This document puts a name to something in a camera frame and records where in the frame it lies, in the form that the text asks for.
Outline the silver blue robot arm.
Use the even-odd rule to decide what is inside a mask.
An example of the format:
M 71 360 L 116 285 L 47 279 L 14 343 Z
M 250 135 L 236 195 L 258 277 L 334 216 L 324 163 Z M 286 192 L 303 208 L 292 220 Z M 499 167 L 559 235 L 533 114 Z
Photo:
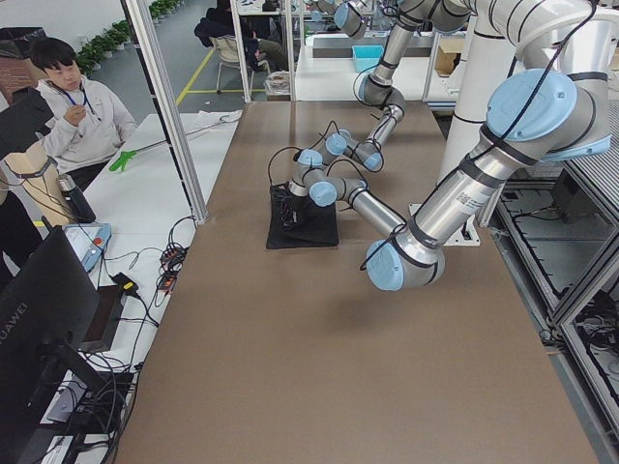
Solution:
M 346 155 L 360 162 L 373 172 L 384 163 L 382 146 L 403 119 L 405 100 L 400 90 L 393 86 L 393 76 L 404 56 L 413 33 L 429 21 L 434 29 L 444 33 L 459 30 L 471 11 L 456 1 L 399 1 L 395 22 L 383 47 L 378 64 L 365 68 L 358 88 L 358 98 L 366 106 L 382 111 L 374 129 L 364 141 L 346 140 Z
M 429 21 L 458 30 L 470 15 L 515 47 L 523 71 L 491 95 L 477 145 L 435 187 L 411 217 L 375 197 L 360 179 L 330 175 L 352 159 L 366 169 L 382 164 L 382 147 L 403 116 L 393 76 L 415 28 Z M 365 74 L 360 99 L 379 108 L 368 138 L 328 136 L 295 156 L 288 184 L 272 190 L 272 221 L 286 232 L 337 234 L 334 205 L 343 201 L 381 239 L 363 269 L 379 289 L 427 285 L 444 270 L 443 245 L 518 169 L 540 161 L 595 156 L 611 144 L 607 69 L 618 37 L 618 13 L 594 1 L 401 1 L 377 66 Z

